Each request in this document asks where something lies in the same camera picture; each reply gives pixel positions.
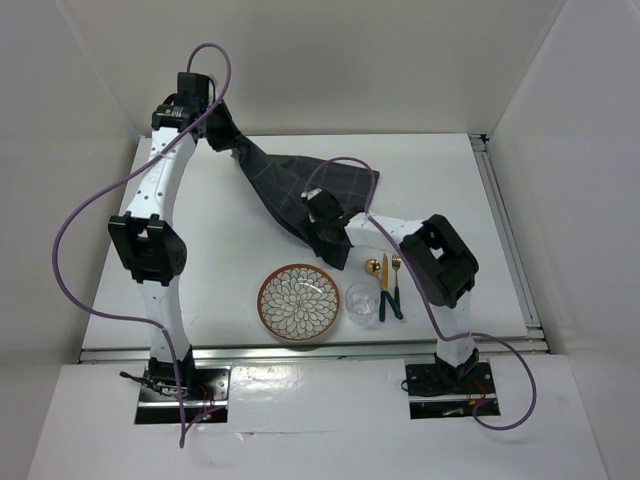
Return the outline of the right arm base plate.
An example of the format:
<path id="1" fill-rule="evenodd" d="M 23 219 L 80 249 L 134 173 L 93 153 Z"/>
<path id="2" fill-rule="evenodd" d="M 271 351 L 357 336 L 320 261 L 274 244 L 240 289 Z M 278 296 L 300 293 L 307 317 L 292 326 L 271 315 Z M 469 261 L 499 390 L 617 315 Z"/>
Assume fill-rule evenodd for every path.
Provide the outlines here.
<path id="1" fill-rule="evenodd" d="M 412 420 L 499 416 L 500 407 L 488 362 L 480 362 L 461 383 L 446 384 L 436 365 L 408 364 L 400 388 L 408 395 Z"/>

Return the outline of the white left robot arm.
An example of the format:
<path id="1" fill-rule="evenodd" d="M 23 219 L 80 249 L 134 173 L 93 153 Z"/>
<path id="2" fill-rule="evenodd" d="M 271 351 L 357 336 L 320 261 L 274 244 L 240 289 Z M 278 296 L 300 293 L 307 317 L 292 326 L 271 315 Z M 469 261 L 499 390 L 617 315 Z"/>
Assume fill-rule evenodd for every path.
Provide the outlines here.
<path id="1" fill-rule="evenodd" d="M 215 141 L 217 133 L 224 140 L 239 135 L 223 103 L 192 131 L 187 130 L 214 98 L 211 78 L 178 74 L 177 92 L 152 115 L 151 150 L 136 193 L 124 213 L 112 216 L 108 223 L 118 256 L 138 285 L 145 317 L 158 324 L 151 328 L 147 381 L 161 384 L 176 399 L 193 394 L 198 382 L 179 299 L 187 247 L 172 227 L 177 193 L 201 138 Z"/>

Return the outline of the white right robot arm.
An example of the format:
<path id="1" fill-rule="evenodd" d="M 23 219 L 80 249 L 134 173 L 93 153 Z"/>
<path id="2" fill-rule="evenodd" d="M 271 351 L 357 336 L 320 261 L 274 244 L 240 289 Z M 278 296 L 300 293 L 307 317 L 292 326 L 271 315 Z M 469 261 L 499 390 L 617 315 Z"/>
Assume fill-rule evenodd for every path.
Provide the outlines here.
<path id="1" fill-rule="evenodd" d="M 438 337 L 438 384 L 448 392 L 460 391 L 478 362 L 470 304 L 479 264 L 451 223 L 439 214 L 410 221 L 346 211 L 320 188 L 303 192 L 301 201 L 308 210 L 303 226 L 310 245 L 328 265 L 344 269 L 350 250 L 357 247 L 399 255 Z"/>

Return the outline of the dark checked cloth placemat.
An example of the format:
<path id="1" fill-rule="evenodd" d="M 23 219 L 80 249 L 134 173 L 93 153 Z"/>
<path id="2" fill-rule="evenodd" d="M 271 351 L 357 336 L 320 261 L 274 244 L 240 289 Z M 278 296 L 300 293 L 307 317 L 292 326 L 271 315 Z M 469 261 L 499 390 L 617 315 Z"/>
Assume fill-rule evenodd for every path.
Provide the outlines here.
<path id="1" fill-rule="evenodd" d="M 307 208 L 302 203 L 302 193 L 314 188 L 329 191 L 354 217 L 370 205 L 380 172 L 348 165 L 344 160 L 330 163 L 308 156 L 268 154 L 245 136 L 229 151 L 274 220 L 326 264 L 342 270 L 351 243 L 349 250 L 312 248 L 304 232 Z"/>

